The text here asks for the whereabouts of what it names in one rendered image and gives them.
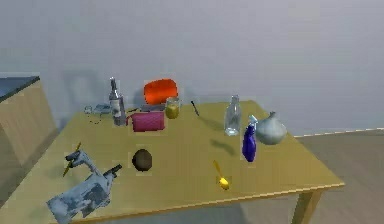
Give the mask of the clear glass bottle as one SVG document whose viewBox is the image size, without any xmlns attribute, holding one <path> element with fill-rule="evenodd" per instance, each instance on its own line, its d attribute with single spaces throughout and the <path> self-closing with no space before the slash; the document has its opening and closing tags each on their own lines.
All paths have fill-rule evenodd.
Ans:
<svg viewBox="0 0 384 224">
<path fill-rule="evenodd" d="M 228 136 L 236 136 L 240 132 L 241 108 L 238 95 L 231 97 L 231 102 L 225 112 L 224 131 Z"/>
</svg>

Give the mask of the blue spray bottle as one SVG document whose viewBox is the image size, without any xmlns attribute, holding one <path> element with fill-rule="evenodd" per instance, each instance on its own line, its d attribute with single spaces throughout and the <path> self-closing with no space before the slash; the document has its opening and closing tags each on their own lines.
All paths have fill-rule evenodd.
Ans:
<svg viewBox="0 0 384 224">
<path fill-rule="evenodd" d="M 242 144 L 242 154 L 247 162 L 253 162 L 256 156 L 255 131 L 258 120 L 254 115 L 249 116 L 249 123 L 245 129 Z"/>
</svg>

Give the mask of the grey wine bottle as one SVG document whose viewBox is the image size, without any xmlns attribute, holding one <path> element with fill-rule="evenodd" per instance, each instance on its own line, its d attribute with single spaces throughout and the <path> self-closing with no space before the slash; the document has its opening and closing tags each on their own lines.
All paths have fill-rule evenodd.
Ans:
<svg viewBox="0 0 384 224">
<path fill-rule="evenodd" d="M 109 102 L 114 124 L 117 126 L 126 125 L 126 113 L 124 109 L 123 96 L 117 90 L 117 83 L 114 77 L 110 78 L 111 92 Z"/>
</svg>

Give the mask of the grey-green round vase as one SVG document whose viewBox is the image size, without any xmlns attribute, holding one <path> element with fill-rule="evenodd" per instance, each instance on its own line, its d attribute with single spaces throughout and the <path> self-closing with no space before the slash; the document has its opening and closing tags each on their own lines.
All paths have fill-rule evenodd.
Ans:
<svg viewBox="0 0 384 224">
<path fill-rule="evenodd" d="M 286 137 L 287 129 L 278 119 L 277 113 L 272 111 L 267 118 L 257 123 L 255 134 L 261 143 L 277 145 Z"/>
</svg>

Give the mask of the glass jar with yellow contents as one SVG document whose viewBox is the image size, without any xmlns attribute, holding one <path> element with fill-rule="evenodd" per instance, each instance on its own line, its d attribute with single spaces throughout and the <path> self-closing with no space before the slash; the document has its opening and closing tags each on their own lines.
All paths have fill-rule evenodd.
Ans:
<svg viewBox="0 0 384 224">
<path fill-rule="evenodd" d="M 178 97 L 169 97 L 166 100 L 165 114 L 168 119 L 176 119 L 180 112 L 180 100 Z"/>
</svg>

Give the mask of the magenta box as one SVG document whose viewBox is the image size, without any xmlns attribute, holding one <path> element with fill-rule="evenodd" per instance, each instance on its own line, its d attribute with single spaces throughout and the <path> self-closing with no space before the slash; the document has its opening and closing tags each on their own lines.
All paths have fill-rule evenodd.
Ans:
<svg viewBox="0 0 384 224">
<path fill-rule="evenodd" d="M 132 123 L 134 132 L 159 131 L 165 128 L 164 113 L 161 111 L 133 113 L 126 118 Z"/>
</svg>

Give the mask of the tan wooden table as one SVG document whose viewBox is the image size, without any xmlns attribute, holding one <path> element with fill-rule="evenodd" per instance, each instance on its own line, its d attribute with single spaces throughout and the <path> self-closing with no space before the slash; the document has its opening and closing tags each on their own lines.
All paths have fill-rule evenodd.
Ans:
<svg viewBox="0 0 384 224">
<path fill-rule="evenodd" d="M 201 104 L 197 116 L 185 105 L 164 130 L 143 133 L 116 127 L 109 117 L 96 123 L 84 113 L 75 114 L 0 209 L 0 224 L 54 224 L 47 201 L 89 174 L 81 166 L 63 176 L 64 157 L 79 142 L 100 170 L 117 164 L 123 168 L 110 204 L 88 217 L 76 216 L 73 224 L 287 194 L 299 197 L 292 224 L 308 224 L 322 192 L 342 181 L 292 136 L 275 146 L 259 145 L 255 161 L 247 162 L 241 137 L 228 137 L 222 129 L 225 108 L 223 103 Z M 152 155 L 149 171 L 137 171 L 132 164 L 139 149 Z M 214 160 L 228 190 L 219 185 Z"/>
</svg>

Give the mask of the yellow spoon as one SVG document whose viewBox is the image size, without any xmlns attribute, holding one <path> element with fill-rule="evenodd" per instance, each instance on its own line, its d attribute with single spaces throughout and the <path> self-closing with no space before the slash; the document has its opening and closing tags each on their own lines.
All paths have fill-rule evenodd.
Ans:
<svg viewBox="0 0 384 224">
<path fill-rule="evenodd" d="M 229 189 L 229 182 L 224 178 L 220 166 L 216 160 L 213 161 L 213 164 L 215 166 L 216 171 L 219 174 L 219 185 L 223 190 L 228 190 Z"/>
</svg>

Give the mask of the grey flat cell phone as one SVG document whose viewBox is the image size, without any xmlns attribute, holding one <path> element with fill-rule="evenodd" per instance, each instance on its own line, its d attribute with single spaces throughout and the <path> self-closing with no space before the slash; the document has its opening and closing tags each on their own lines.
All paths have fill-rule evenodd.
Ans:
<svg viewBox="0 0 384 224">
<path fill-rule="evenodd" d="M 109 104 L 98 104 L 94 107 L 93 112 L 99 114 L 109 114 L 111 112 L 111 107 Z"/>
</svg>

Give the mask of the yellow pencil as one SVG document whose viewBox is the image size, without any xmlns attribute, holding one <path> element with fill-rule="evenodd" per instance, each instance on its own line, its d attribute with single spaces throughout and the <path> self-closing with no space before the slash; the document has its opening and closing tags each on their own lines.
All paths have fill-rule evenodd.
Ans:
<svg viewBox="0 0 384 224">
<path fill-rule="evenodd" d="M 65 176 L 68 173 L 69 169 L 72 167 L 74 159 L 78 156 L 78 151 L 80 149 L 80 146 L 81 146 L 81 142 L 77 144 L 76 149 L 73 153 L 65 157 L 65 159 L 68 161 L 68 164 L 64 169 L 63 176 Z"/>
</svg>

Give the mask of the grey blue marbled statue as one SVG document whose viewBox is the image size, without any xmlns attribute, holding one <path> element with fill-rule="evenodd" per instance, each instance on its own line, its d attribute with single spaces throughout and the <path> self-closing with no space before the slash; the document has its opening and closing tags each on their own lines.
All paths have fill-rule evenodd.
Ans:
<svg viewBox="0 0 384 224">
<path fill-rule="evenodd" d="M 122 168 L 118 164 L 101 173 L 87 153 L 79 150 L 71 168 L 82 164 L 89 167 L 91 175 L 75 187 L 47 201 L 49 210 L 59 224 L 69 224 L 79 212 L 86 217 L 96 209 L 106 207 L 110 203 L 113 180 Z"/>
</svg>

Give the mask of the wooden cabinet with dark top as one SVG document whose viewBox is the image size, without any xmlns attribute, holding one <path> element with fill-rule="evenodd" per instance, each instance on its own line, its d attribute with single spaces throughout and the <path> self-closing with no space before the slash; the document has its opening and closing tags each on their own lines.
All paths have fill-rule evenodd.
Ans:
<svg viewBox="0 0 384 224">
<path fill-rule="evenodd" d="M 0 78 L 0 208 L 57 135 L 40 78 Z"/>
</svg>

